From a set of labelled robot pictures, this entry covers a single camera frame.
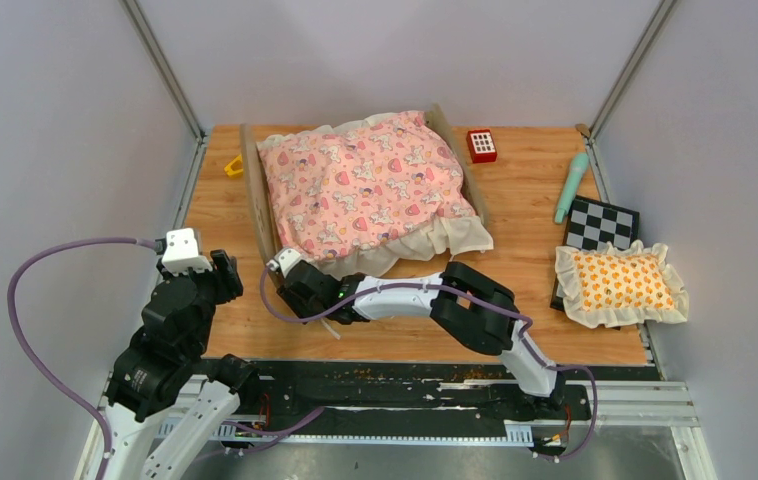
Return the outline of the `orange duck print pillow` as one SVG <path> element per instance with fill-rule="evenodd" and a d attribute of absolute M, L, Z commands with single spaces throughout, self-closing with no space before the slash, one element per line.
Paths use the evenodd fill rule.
<path fill-rule="evenodd" d="M 685 323 L 689 295 L 667 254 L 666 244 L 639 240 L 624 250 L 611 243 L 598 251 L 558 247 L 555 274 L 566 316 L 591 329 Z"/>

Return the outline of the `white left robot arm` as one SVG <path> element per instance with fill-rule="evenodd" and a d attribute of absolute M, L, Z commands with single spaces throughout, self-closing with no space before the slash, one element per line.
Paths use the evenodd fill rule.
<path fill-rule="evenodd" d="M 253 411 L 261 400 L 259 370 L 232 354 L 207 370 L 192 407 L 157 447 L 151 445 L 182 388 L 203 362 L 216 308 L 243 294 L 237 261 L 223 250 L 213 266 L 171 273 L 141 312 L 142 326 L 114 363 L 106 392 L 111 442 L 98 479 L 178 479 L 209 437 L 234 412 Z"/>

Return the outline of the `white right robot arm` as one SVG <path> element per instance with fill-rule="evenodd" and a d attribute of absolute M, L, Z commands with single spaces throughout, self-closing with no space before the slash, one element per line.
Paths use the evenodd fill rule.
<path fill-rule="evenodd" d="M 566 403 L 564 376 L 530 336 L 532 320 L 519 312 L 514 293 L 466 264 L 450 262 L 418 278 L 336 279 L 287 250 L 267 262 L 265 274 L 281 280 L 277 293 L 293 312 L 291 323 L 429 318 L 461 346 L 497 358 L 535 415 L 551 417 Z"/>

